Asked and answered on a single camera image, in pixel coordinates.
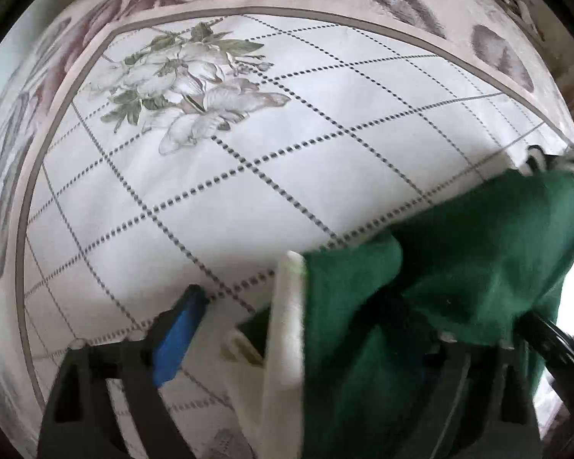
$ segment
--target green cloth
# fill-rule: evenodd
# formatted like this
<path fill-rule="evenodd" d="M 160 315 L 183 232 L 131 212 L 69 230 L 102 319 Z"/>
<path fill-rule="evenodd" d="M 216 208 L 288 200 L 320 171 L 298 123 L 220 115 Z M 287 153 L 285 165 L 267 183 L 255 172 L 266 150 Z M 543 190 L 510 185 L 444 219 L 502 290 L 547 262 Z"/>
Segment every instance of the green cloth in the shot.
<path fill-rule="evenodd" d="M 304 257 L 301 457 L 376 457 L 424 398 L 438 331 L 513 341 L 537 381 L 512 330 L 530 309 L 556 319 L 574 261 L 574 174 L 508 171 L 357 248 Z"/>

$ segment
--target floral print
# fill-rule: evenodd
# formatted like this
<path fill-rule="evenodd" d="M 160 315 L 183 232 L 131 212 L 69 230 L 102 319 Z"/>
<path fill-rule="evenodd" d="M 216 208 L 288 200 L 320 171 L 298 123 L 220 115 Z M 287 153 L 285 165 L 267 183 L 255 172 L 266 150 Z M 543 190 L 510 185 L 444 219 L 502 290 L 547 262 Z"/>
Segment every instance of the floral print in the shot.
<path fill-rule="evenodd" d="M 242 77 L 273 66 L 263 55 L 252 55 L 263 45 L 225 38 L 229 34 L 201 22 L 188 38 L 165 32 L 112 64 L 89 84 L 92 91 L 108 91 L 116 106 L 102 121 L 113 124 L 115 132 L 124 121 L 142 131 L 165 129 L 159 153 L 167 155 L 218 130 L 230 131 L 255 111 L 285 105 L 285 94 L 261 92 Z"/>

